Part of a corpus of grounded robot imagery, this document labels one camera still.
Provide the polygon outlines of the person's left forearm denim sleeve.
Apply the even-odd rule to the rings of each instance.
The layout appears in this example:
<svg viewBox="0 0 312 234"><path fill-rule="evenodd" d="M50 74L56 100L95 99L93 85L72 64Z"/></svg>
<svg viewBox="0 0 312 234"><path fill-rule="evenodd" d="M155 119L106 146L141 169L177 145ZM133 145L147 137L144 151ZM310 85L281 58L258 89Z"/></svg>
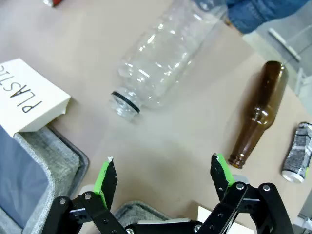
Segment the person's left forearm denim sleeve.
<svg viewBox="0 0 312 234"><path fill-rule="evenodd" d="M310 0L226 0L227 23L241 34L296 13Z"/></svg>

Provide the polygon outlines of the grey fabric plastic basket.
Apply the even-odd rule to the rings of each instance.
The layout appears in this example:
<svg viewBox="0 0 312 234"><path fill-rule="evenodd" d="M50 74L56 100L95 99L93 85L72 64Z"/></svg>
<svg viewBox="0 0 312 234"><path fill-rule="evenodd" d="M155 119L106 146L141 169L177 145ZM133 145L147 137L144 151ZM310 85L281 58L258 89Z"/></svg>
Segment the grey fabric plastic basket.
<svg viewBox="0 0 312 234"><path fill-rule="evenodd" d="M0 126L0 234L41 234L56 197L72 197L87 156L54 129L9 136Z"/></svg>

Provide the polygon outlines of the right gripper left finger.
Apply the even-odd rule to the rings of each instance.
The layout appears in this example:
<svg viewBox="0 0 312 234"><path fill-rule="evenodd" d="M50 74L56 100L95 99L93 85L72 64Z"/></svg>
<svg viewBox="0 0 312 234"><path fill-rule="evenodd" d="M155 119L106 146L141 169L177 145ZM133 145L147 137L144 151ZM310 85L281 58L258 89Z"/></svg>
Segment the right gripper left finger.
<svg viewBox="0 0 312 234"><path fill-rule="evenodd" d="M113 159L104 162L92 191L71 200L56 197L48 214L48 234L78 234L84 223L95 224L100 234L128 234L111 213L117 186Z"/></svg>

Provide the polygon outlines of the brown glass bottle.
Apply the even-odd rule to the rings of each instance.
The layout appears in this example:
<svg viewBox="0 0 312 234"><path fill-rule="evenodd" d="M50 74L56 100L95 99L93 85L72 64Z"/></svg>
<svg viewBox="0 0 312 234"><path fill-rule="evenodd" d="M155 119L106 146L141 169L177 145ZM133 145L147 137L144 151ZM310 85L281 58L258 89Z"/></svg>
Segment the brown glass bottle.
<svg viewBox="0 0 312 234"><path fill-rule="evenodd" d="M239 169L246 163L264 132L275 121L288 83L287 68L278 61L267 61L261 69L258 81L228 159L230 165Z"/></svg>

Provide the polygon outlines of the crushed silver grey can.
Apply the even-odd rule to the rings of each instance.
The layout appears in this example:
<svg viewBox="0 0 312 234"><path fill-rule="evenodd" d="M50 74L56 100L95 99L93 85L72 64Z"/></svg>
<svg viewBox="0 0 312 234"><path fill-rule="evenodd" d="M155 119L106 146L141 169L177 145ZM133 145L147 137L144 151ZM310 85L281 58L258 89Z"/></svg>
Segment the crushed silver grey can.
<svg viewBox="0 0 312 234"><path fill-rule="evenodd" d="M303 183L312 159L312 124L298 125L292 146L282 167L282 176L292 183Z"/></svg>

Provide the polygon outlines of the grey fabric can basket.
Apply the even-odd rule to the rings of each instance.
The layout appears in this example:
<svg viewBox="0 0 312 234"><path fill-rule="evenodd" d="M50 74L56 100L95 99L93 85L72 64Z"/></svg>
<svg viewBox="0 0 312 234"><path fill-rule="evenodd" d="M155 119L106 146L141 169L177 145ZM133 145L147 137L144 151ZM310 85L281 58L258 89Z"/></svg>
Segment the grey fabric can basket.
<svg viewBox="0 0 312 234"><path fill-rule="evenodd" d="M114 213L122 226L128 226L139 221L164 221L170 217L141 201L126 202Z"/></svg>

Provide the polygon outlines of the white plastic basket rim card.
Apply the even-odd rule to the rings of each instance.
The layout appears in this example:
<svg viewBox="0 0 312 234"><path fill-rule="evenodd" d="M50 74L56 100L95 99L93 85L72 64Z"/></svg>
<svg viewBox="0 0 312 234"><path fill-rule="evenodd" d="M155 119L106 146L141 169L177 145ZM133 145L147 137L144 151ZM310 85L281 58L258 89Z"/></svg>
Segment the white plastic basket rim card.
<svg viewBox="0 0 312 234"><path fill-rule="evenodd" d="M66 113L70 95L22 59L0 63L0 126L11 137Z"/></svg>

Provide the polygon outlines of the large clear plastic bottle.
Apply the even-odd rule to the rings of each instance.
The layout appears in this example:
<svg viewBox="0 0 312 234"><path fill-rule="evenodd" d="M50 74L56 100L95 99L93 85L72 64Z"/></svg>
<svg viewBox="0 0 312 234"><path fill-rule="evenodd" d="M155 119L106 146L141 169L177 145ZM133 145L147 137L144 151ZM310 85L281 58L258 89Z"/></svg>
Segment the large clear plastic bottle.
<svg viewBox="0 0 312 234"><path fill-rule="evenodd" d="M162 105L226 11L226 0L174 0L121 60L121 84L111 93L116 113L132 120Z"/></svg>

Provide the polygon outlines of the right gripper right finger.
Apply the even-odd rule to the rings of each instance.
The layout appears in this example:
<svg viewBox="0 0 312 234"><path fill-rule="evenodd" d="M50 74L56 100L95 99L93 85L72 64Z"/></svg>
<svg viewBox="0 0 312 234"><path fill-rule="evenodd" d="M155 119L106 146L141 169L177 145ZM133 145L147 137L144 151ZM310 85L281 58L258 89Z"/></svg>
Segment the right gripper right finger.
<svg viewBox="0 0 312 234"><path fill-rule="evenodd" d="M292 223L277 190L272 183L258 188L234 179L225 158L213 154L210 175L219 203L201 224L196 234L226 234L239 214L249 214L256 234L294 234Z"/></svg>

